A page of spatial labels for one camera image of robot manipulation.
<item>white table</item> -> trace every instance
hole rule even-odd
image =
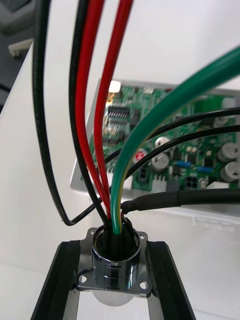
[[[69,188],[75,152],[68,76],[76,5],[77,0],[52,1],[45,63],[52,164],[71,217],[89,204],[88,198]],[[101,76],[116,7],[117,0],[106,1],[90,71],[87,109]],[[114,77],[181,82],[238,45],[239,12],[237,0],[135,0]],[[78,225],[67,227],[55,209],[36,135],[31,63],[30,50],[0,115],[0,318],[4,320],[29,319],[58,244],[83,239],[89,227],[101,223],[93,212]],[[240,88],[240,79],[224,88]],[[135,212],[130,217],[150,240],[168,243],[198,319],[240,319],[238,225],[206,227],[202,221],[167,210],[161,214]],[[88,319],[96,315],[98,319],[128,319],[130,308],[135,319],[148,319],[146,300],[134,298],[125,306],[111,308],[100,304],[92,293],[83,293],[78,319],[87,319],[87,315]]]

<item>red wire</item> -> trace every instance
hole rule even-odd
[[[119,2],[115,23],[111,34],[111,40],[105,60],[105,65],[101,77],[94,118],[94,145],[96,160],[103,188],[108,197],[110,197],[110,194],[103,152],[103,118],[110,82],[114,74],[115,65],[118,59],[120,47],[123,41],[124,32],[127,26],[132,4],[133,0],[120,0]]]
[[[101,13],[103,10],[103,5],[104,0],[90,0],[88,6],[87,17],[84,26],[84,33],[82,37],[81,51],[78,61],[75,95],[75,117],[78,141],[81,146],[84,159],[86,161],[93,182],[97,188],[97,191],[106,207],[107,216],[108,218],[110,218],[110,198],[108,194],[105,193],[98,172],[96,170],[93,157],[89,148],[85,127],[85,101],[88,76],[94,50],[96,34],[98,31]]]

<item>green circuit board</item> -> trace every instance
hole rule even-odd
[[[155,89],[122,85],[120,92],[117,94],[108,94],[102,127],[103,152],[105,158],[112,152],[123,147],[125,140],[128,138],[128,135],[131,134],[131,131],[137,123],[141,121],[158,102],[164,99],[170,91],[171,89],[168,88]],[[228,100],[234,99],[234,97],[227,97],[225,95],[203,95],[178,110],[168,118],[164,124],[197,113],[219,110],[223,107],[223,100],[226,98]],[[234,117],[229,117],[225,125],[234,125],[235,122],[236,119]],[[166,137],[173,140],[179,136],[212,127],[213,119],[186,124],[146,141],[142,148],[145,153],[149,153],[155,148],[155,142],[159,137]],[[169,158],[169,164],[166,169],[162,172],[156,172],[150,161],[134,173],[132,188],[156,192],[158,190],[156,190],[155,187],[153,190],[153,182],[167,181],[167,183],[176,182],[181,190],[186,188],[204,189],[212,182],[222,182],[220,170],[226,163],[218,160],[217,152],[224,144],[229,142],[236,142],[235,133],[199,138],[167,150],[166,154]],[[89,146],[93,160],[97,165],[93,137],[91,137]],[[116,162],[117,158],[106,165],[107,172],[114,172]],[[203,172],[202,167],[208,167],[210,169],[208,169],[207,172]],[[237,187],[238,181],[230,183],[230,188]]]

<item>green wire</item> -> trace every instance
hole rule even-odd
[[[161,126],[161,123],[179,108],[239,74],[240,46],[210,63],[176,87],[134,128],[120,152],[111,184],[111,218],[113,232],[116,235],[122,231],[120,203],[123,183],[137,150]]]

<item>black metal bracket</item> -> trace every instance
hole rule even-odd
[[[195,320],[169,246],[147,241],[145,254],[152,285],[147,298],[150,320]]]
[[[31,320],[76,320],[80,292],[75,289],[80,240],[62,242],[55,253]]]

